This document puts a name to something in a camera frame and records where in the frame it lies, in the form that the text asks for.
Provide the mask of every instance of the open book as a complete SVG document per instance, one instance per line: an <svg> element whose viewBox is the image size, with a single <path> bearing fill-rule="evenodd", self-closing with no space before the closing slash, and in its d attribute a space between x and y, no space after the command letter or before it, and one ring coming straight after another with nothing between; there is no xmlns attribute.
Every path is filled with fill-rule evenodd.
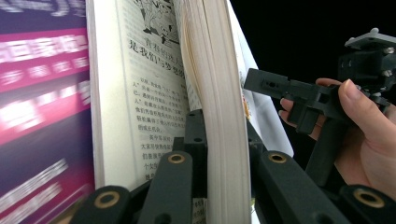
<svg viewBox="0 0 396 224"><path fill-rule="evenodd" d="M241 88L257 65L230 3L88 1L87 7L96 187L134 189L154 177L173 138L184 135L186 114L202 108L207 208L193 215L249 223L246 118L268 149L292 150L271 99Z"/></svg>

